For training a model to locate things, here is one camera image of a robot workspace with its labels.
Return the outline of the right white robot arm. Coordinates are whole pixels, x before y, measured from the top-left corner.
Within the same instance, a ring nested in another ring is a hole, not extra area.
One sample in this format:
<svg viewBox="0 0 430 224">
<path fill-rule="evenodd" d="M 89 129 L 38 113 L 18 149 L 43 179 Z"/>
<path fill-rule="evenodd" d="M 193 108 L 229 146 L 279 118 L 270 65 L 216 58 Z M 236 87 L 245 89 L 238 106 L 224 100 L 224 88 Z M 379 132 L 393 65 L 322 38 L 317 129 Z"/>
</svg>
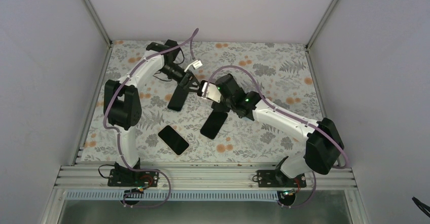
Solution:
<svg viewBox="0 0 430 224">
<path fill-rule="evenodd" d="M 332 120 L 312 120 L 288 111 L 263 96 L 260 89 L 246 93 L 231 74 L 215 83 L 202 82 L 201 96 L 240 118 L 272 126 L 305 144 L 302 152 L 278 163 L 274 179 L 281 187 L 287 187 L 294 177 L 306 172 L 327 175 L 344 150 Z"/>
</svg>

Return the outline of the phone from blue case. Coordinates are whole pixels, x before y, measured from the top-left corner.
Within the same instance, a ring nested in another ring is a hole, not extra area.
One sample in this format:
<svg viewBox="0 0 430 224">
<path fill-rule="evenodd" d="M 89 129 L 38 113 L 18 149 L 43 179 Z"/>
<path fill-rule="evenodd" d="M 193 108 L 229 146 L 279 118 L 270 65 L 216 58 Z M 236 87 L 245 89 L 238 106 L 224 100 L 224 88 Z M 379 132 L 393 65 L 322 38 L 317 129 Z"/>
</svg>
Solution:
<svg viewBox="0 0 430 224">
<path fill-rule="evenodd" d="M 173 111 L 181 111 L 189 92 L 183 89 L 180 86 L 177 86 L 168 105 L 167 108 Z"/>
</svg>

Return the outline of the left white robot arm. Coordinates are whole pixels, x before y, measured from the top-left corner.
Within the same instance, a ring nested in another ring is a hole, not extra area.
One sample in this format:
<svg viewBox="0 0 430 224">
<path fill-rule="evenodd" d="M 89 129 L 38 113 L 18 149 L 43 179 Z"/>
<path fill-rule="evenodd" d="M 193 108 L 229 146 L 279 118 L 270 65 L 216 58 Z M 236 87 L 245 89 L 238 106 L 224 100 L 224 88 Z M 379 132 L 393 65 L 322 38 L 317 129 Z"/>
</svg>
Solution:
<svg viewBox="0 0 430 224">
<path fill-rule="evenodd" d="M 140 182 L 139 155 L 136 148 L 135 126 L 141 119 L 139 93 L 157 72 L 177 83 L 186 93 L 198 93 L 201 85 L 195 75 L 175 63 L 181 46 L 176 41 L 150 43 L 141 60 L 130 72 L 104 85 L 103 126 L 117 133 L 118 158 L 116 164 L 124 168 L 121 179 L 129 186 Z"/>
</svg>

